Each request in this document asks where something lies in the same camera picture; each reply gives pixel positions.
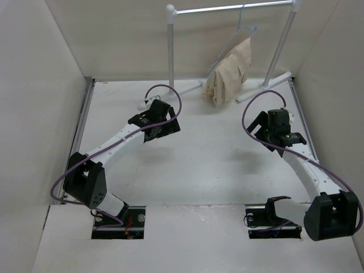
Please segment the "beige trousers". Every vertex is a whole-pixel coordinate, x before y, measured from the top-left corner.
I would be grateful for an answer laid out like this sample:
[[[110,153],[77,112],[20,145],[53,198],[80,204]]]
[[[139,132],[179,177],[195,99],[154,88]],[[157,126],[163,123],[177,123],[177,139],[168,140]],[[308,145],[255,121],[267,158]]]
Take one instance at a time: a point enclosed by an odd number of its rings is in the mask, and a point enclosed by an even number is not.
[[[247,38],[232,48],[213,68],[204,87],[204,98],[216,106],[231,101],[247,80],[250,67],[251,39]]]

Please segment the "light blue wire hanger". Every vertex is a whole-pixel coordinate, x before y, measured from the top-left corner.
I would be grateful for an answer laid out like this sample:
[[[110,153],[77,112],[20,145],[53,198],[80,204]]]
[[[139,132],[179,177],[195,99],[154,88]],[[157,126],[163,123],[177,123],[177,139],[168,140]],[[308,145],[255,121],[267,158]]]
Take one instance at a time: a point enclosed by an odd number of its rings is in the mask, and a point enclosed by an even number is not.
[[[216,65],[223,59],[223,57],[227,53],[228,46],[237,37],[237,35],[240,33],[240,31],[242,29],[247,29],[249,31],[249,33],[250,33],[250,36],[249,37],[254,36],[255,33],[257,32],[257,30],[258,30],[258,26],[257,25],[254,25],[254,26],[249,27],[249,26],[247,26],[245,24],[242,24],[242,17],[243,17],[242,14],[243,14],[243,10],[245,9],[246,5],[247,4],[244,3],[242,5],[242,7],[239,9],[239,18],[238,18],[237,27],[235,29],[235,33],[232,34],[232,36],[229,38],[229,40],[227,41],[227,43],[224,45],[224,47],[222,48],[221,52],[219,53],[216,61],[207,70],[207,72],[206,72],[206,77],[207,78],[211,75],[211,73],[213,72],[213,69],[216,67]]]

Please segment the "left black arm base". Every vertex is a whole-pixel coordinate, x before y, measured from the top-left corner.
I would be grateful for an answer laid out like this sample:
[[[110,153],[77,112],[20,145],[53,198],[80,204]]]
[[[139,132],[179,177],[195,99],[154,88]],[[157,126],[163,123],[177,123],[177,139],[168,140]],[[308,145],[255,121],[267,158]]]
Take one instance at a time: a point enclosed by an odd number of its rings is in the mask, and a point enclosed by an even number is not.
[[[123,225],[97,210],[91,210],[94,217],[91,239],[144,239],[144,226],[146,223],[146,207],[131,206]]]

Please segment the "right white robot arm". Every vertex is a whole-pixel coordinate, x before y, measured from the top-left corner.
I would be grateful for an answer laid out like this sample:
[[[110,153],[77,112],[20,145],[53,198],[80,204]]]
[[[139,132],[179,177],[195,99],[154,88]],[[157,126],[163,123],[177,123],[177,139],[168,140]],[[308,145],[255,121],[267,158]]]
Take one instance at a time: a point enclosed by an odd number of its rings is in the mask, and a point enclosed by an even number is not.
[[[274,200],[263,212],[268,224],[290,220],[303,226],[313,241],[349,237],[361,228],[363,213],[358,197],[351,189],[342,189],[331,180],[332,174],[314,159],[304,137],[291,131],[286,109],[262,111],[244,130],[253,140],[278,152],[311,200],[307,210],[289,197]]]

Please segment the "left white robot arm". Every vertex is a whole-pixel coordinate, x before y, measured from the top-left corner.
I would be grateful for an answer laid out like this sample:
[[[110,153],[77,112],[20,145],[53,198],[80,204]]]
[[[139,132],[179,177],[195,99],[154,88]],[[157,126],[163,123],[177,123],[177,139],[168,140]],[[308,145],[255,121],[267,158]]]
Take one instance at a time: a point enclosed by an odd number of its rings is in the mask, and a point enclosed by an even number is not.
[[[128,204],[108,190],[107,171],[128,152],[146,142],[180,131],[171,105],[155,99],[150,108],[130,118],[124,128],[87,154],[75,152],[63,190],[91,210],[101,210],[117,227],[127,222]]]

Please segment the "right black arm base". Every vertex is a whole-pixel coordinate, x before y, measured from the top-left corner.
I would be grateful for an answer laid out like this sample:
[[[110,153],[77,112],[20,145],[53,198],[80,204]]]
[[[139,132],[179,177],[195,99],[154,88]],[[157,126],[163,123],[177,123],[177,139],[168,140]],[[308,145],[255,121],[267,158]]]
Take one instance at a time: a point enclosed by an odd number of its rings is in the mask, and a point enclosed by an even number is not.
[[[250,239],[300,239],[302,227],[279,217],[269,217],[264,208],[247,208],[243,218]]]

